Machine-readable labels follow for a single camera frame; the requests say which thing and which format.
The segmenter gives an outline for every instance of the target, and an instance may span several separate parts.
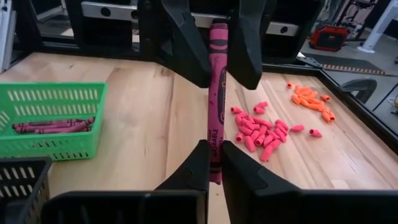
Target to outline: wooden table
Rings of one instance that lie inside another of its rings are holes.
[[[332,97],[336,122],[290,101],[287,80]],[[94,159],[54,162],[51,196],[70,190],[147,190],[165,180],[206,138],[207,90],[149,62],[32,54],[0,75],[0,82],[107,82],[102,138]],[[268,101],[263,118],[319,129],[323,138],[291,134],[264,166],[305,189],[396,189],[397,156],[312,77],[264,73],[249,91],[227,77],[226,107],[252,111]],[[226,114],[225,139],[237,133]],[[246,153],[248,151],[238,144]],[[258,153],[248,153],[259,161]],[[210,223],[228,223],[222,186],[210,187]]]

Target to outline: crayon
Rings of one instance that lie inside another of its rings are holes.
[[[225,87],[228,58],[228,25],[210,26],[209,60],[211,81],[208,89],[208,139],[211,146],[210,182],[221,184],[220,147],[224,140]]]

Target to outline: orange eraser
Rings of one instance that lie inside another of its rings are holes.
[[[322,119],[325,120],[327,123],[330,122],[330,115],[325,110],[322,112]]]
[[[235,135],[235,141],[236,142],[241,142],[243,140],[243,134],[242,133],[238,133]]]
[[[318,95],[317,91],[313,91],[310,95],[310,98],[315,98]]]
[[[262,109],[262,108],[259,107],[259,106],[253,108],[253,111],[254,111],[256,114],[264,114],[264,113],[266,112],[264,109]]]
[[[235,117],[235,123],[239,126],[242,125],[242,117],[236,116]]]
[[[309,103],[308,105],[307,105],[307,108],[310,108],[310,109],[313,109],[313,110],[319,110],[319,105],[318,104],[315,104],[315,103]]]
[[[231,112],[232,112],[232,114],[240,114],[243,111],[240,108],[235,106],[235,107],[231,107]]]
[[[300,94],[300,91],[301,91],[301,87],[299,85],[296,85],[295,88],[294,88],[294,92],[296,94]]]
[[[274,140],[274,137],[271,134],[267,135],[264,138],[264,141],[262,142],[262,146],[267,147],[269,145],[269,143],[271,143],[273,140]]]
[[[254,144],[255,144],[256,146],[262,146],[262,143],[264,142],[265,138],[266,138],[266,135],[265,135],[265,134],[260,135],[260,136],[254,141]]]
[[[322,134],[318,130],[315,130],[315,129],[311,129],[310,130],[310,135],[312,137],[316,137],[316,138],[321,138],[322,137]]]
[[[320,101],[318,111],[323,112],[324,109],[325,109],[325,103],[323,101]]]
[[[245,136],[250,136],[251,133],[253,133],[252,130],[250,130],[249,128],[247,128],[247,127],[245,127],[245,126],[239,126],[238,129],[239,129],[239,131],[240,131],[241,133],[243,133]]]
[[[311,90],[302,90],[300,92],[300,95],[302,95],[302,96],[310,96],[311,94],[312,94]]]
[[[328,95],[322,95],[321,96],[321,99],[323,100],[323,101],[329,101],[330,100],[330,96],[328,96]]]
[[[273,150],[274,150],[274,148],[272,146],[266,146],[264,148],[264,151],[262,152],[262,154],[260,156],[260,160],[262,162],[268,161],[268,159],[270,158]]]
[[[254,141],[250,138],[250,136],[244,137],[244,145],[247,147],[249,152],[256,151],[256,146],[254,145]]]
[[[320,103],[321,103],[320,100],[317,100],[317,99],[315,99],[315,98],[308,98],[307,101],[308,101],[309,103],[313,103],[313,104],[320,104]]]
[[[280,137],[274,131],[268,130],[267,134],[271,135],[274,139],[280,139]]]
[[[275,124],[280,124],[280,125],[282,125],[282,127],[284,127],[284,129],[287,131],[287,130],[289,130],[289,127],[286,125],[286,123],[284,123],[281,119],[277,119],[276,121],[275,121]]]
[[[287,88],[292,88],[293,87],[292,81],[287,82],[286,87]]]
[[[303,106],[307,106],[308,105],[307,99],[305,99],[305,98],[303,98],[301,96],[299,96],[298,98],[300,99],[300,104],[301,105],[303,105]]]
[[[282,142],[286,142],[286,136],[279,128],[275,129],[275,134],[277,134],[279,136],[279,139]]]
[[[280,131],[282,131],[282,133],[286,136],[287,135],[287,131],[284,127],[282,127],[282,125],[280,124],[276,124],[276,128],[279,129]]]
[[[330,117],[330,121],[335,121],[336,120],[336,117],[335,117],[335,114],[333,113],[333,112],[329,112],[329,117]]]
[[[300,105],[300,99],[299,99],[299,97],[298,97],[296,94],[293,94],[293,95],[292,95],[292,101],[293,101],[295,104]]]
[[[258,137],[260,136],[260,132],[255,130],[253,133],[251,133],[250,138],[255,141]]]
[[[267,126],[261,125],[260,130],[259,130],[260,135],[265,134],[265,133],[267,132],[267,130],[268,130],[268,127],[267,127]]]
[[[295,125],[293,126],[290,131],[291,132],[301,132],[304,130],[304,125],[300,124],[300,125]]]

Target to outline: magenta crayon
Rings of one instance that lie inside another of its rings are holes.
[[[275,124],[280,124],[280,125],[282,125],[282,127],[284,127],[284,129],[285,129],[286,131],[289,130],[289,127],[288,127],[282,120],[280,120],[280,119],[277,119],[277,120],[275,121]]]
[[[272,135],[267,135],[262,142],[262,146],[267,147],[273,140],[274,137]]]
[[[74,132],[77,132],[77,131],[79,131],[79,130],[81,130],[81,129],[83,129],[83,128],[91,125],[91,124],[93,124],[94,121],[95,121],[94,117],[89,118],[87,120],[84,120],[82,122],[77,123],[76,125],[74,125],[74,126],[72,126],[70,128],[65,128],[65,130],[62,133],[74,133]]]
[[[318,130],[311,129],[311,130],[310,130],[310,135],[311,135],[312,137],[322,138],[322,134],[321,134],[321,132],[319,132]]]
[[[275,129],[275,134],[277,134],[279,136],[279,139],[282,142],[286,142],[286,136],[279,128]]]
[[[256,151],[256,146],[254,145],[254,141],[253,141],[253,139],[250,138],[250,136],[244,137],[244,145],[247,147],[249,152]]]
[[[251,133],[250,138],[255,141],[258,137],[260,136],[260,132],[255,130],[253,133]]]
[[[266,135],[265,135],[265,134],[260,135],[260,136],[254,141],[254,144],[255,144],[256,146],[262,146],[262,143],[264,142],[265,138],[266,138]]]
[[[62,123],[75,123],[82,122],[83,119],[64,119],[59,121],[37,121],[37,122],[26,122],[26,123],[17,123],[13,124],[12,128],[23,127],[23,126],[48,126],[52,124],[62,124]]]
[[[243,133],[243,134],[246,135],[246,136],[250,136],[251,133],[253,133],[253,130],[251,130],[251,129],[245,127],[245,126],[239,126],[238,129],[239,129],[239,131],[240,131],[241,133]]]
[[[243,140],[243,134],[242,133],[238,133],[235,135],[235,141],[236,142],[242,142]]]
[[[240,113],[242,113],[242,110],[235,106],[235,107],[231,107],[231,112],[232,112],[232,114],[240,114]]]
[[[301,132],[304,131],[304,125],[296,125],[290,129],[291,132]]]
[[[211,82],[208,94],[208,142],[211,147],[210,182],[221,184],[220,147],[224,137],[226,66],[228,56],[228,25],[210,26]]]
[[[35,130],[36,134],[57,134],[64,133],[68,128],[38,128]]]

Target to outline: pink eraser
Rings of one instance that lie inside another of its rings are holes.
[[[260,124],[253,124],[254,130],[260,130],[261,125]]]
[[[287,135],[287,131],[285,130],[285,128],[280,125],[279,123],[276,124],[276,128],[279,129],[280,131],[282,131],[282,133],[286,136]]]
[[[266,138],[266,135],[265,135],[265,134],[260,135],[260,136],[254,141],[254,144],[255,144],[256,146],[262,146],[262,143],[264,142],[265,138]]]
[[[273,150],[274,150],[274,148],[272,146],[266,146],[264,148],[264,151],[262,152],[262,154],[260,156],[260,160],[262,162],[268,161],[268,159],[270,158]]]
[[[240,116],[236,116],[235,117],[235,123],[238,125],[238,126],[240,126],[240,125],[242,125],[242,117],[240,117]]]
[[[243,134],[242,133],[238,133],[235,136],[235,141],[236,142],[241,142],[243,140]]]
[[[322,137],[322,134],[318,130],[315,130],[315,129],[311,129],[310,130],[310,135],[312,137],[316,137],[316,138],[321,138]]]
[[[290,129],[291,132],[301,132],[301,131],[303,131],[303,130],[304,130],[304,125],[302,125],[302,124],[293,126],[293,127]]]
[[[250,138],[250,136],[244,137],[244,145],[247,147],[249,152],[256,151],[256,146],[254,145],[254,141]]]
[[[260,136],[260,132],[255,130],[253,133],[251,133],[250,138],[255,141],[258,137]]]
[[[272,135],[272,137],[274,137],[274,139],[280,139],[280,137],[273,131],[268,130],[267,134]]]
[[[284,129],[285,129],[286,131],[289,130],[289,127],[288,127],[282,120],[278,119],[278,120],[275,121],[275,123],[276,123],[276,124],[282,125],[282,127],[284,127]]]
[[[254,124],[254,119],[253,119],[252,116],[248,115],[248,120],[249,120],[252,124]]]
[[[250,130],[254,130],[254,124],[248,119],[242,119],[241,124],[245,125],[245,127],[249,128]]]
[[[239,131],[240,131],[241,133],[243,133],[243,134],[246,135],[246,136],[250,136],[251,133],[253,133],[252,130],[250,130],[249,128],[247,128],[247,127],[245,127],[245,126],[239,126],[238,129],[239,129]]]
[[[260,126],[260,130],[259,130],[260,135],[265,134],[265,133],[267,132],[267,130],[268,130],[268,127],[267,127],[267,126],[261,125],[261,126]]]
[[[237,116],[241,117],[241,118],[245,118],[248,116],[248,114],[244,111],[240,112]]]
[[[266,111],[264,110],[264,109],[262,109],[262,108],[260,108],[260,107],[255,107],[254,109],[253,109],[253,111],[256,113],[256,114],[264,114]]]
[[[274,140],[274,137],[272,135],[268,135],[262,142],[262,146],[267,147],[269,145],[269,143],[271,143],[273,140]]]
[[[279,128],[275,129],[275,134],[277,134],[279,136],[279,139],[282,142],[286,142],[286,136]]]
[[[266,101],[264,101],[264,102],[260,102],[260,103],[256,104],[254,107],[265,108],[266,106],[268,106],[268,103]]]
[[[269,144],[272,145],[272,147],[274,147],[274,148],[278,148],[280,146],[280,144],[282,144],[282,143],[279,139],[275,139]]]
[[[243,111],[240,108],[235,106],[235,107],[231,107],[231,112],[232,112],[232,114],[240,114]]]

